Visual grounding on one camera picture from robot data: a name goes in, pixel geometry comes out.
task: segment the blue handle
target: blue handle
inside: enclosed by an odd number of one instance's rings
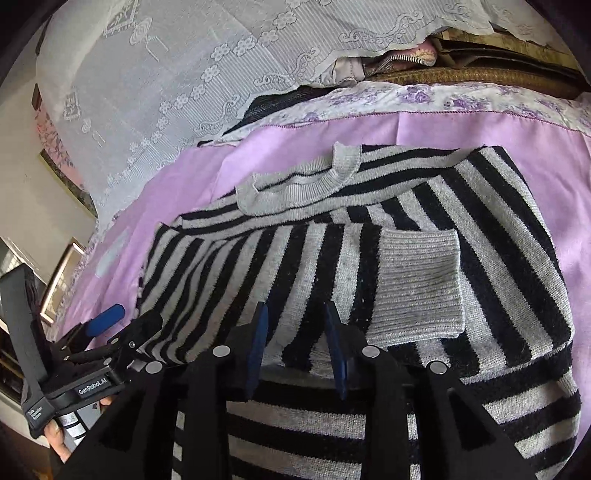
[[[86,336],[94,338],[107,331],[115,323],[123,319],[125,309],[123,305],[116,303],[110,309],[99,313],[95,318],[86,324]]]

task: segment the picture frame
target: picture frame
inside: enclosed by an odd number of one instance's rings
[[[50,282],[47,284],[41,300],[40,315],[41,319],[48,325],[53,325],[57,319],[57,310],[70,284],[74,269],[82,259],[84,250],[84,247],[73,238],[61,256]]]

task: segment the metal screw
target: metal screw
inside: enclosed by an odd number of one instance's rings
[[[146,372],[149,374],[157,374],[162,370],[162,364],[160,362],[150,362],[146,365]]]
[[[218,345],[217,347],[215,347],[213,349],[213,355],[221,358],[223,356],[228,356],[230,355],[230,347],[228,347],[228,345]]]
[[[443,375],[445,372],[447,372],[447,365],[439,361],[431,362],[429,364],[429,370],[431,370],[431,372],[436,375]]]
[[[364,346],[361,353],[369,358],[376,358],[379,355],[379,348],[373,345]]]

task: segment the striped sweater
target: striped sweater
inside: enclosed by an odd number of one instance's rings
[[[192,361],[269,309],[262,382],[228,403],[244,479],[356,479],[365,405],[331,389],[322,304],[408,364],[450,365],[541,479],[571,454],[580,397],[573,325],[548,230],[500,147],[344,147],[253,177],[161,225],[138,295],[164,327],[142,349]],[[177,418],[173,478],[182,458]],[[420,477],[408,402],[411,476]]]

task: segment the ribbed sweater cuff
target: ribbed sweater cuff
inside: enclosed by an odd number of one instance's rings
[[[456,231],[382,228],[368,343],[386,347],[460,335],[465,320],[459,268]]]

